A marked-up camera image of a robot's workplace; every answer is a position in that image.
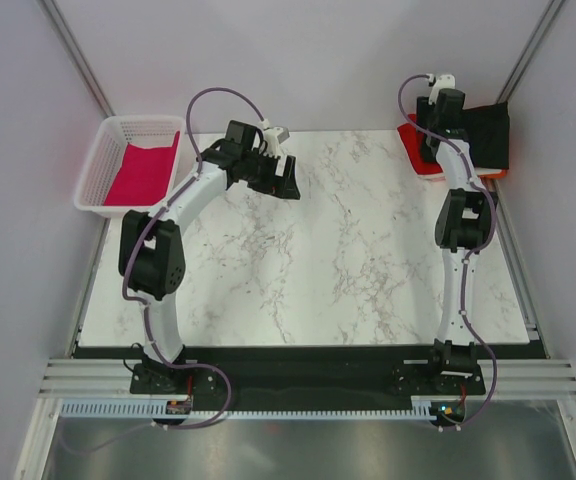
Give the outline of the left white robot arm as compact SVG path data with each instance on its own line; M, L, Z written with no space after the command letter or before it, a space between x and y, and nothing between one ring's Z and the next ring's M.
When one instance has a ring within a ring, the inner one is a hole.
M243 181L254 192L278 199L301 197L296 159L283 152L285 127L229 122L224 137L201 152L171 194L149 210L122 218L118 270L125 300L138 303L145 342L132 368L133 394L188 393L191 366L183 359L176 293L186 273L182 237L213 200Z

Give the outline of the black t shirt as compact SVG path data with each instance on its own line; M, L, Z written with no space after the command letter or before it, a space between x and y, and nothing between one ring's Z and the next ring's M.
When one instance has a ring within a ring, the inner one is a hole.
M461 114L476 168L509 169L510 117L508 103L465 109Z

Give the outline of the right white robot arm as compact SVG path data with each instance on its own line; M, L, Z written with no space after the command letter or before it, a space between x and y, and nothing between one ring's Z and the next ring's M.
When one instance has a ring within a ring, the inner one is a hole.
M424 122L422 150L434 157L448 187L434 232L444 268L442 316L425 377L437 393L483 395L477 356L483 342L474 331L472 305L479 253L494 235L496 201L469 155L467 133L460 126L464 102L464 92L435 86Z

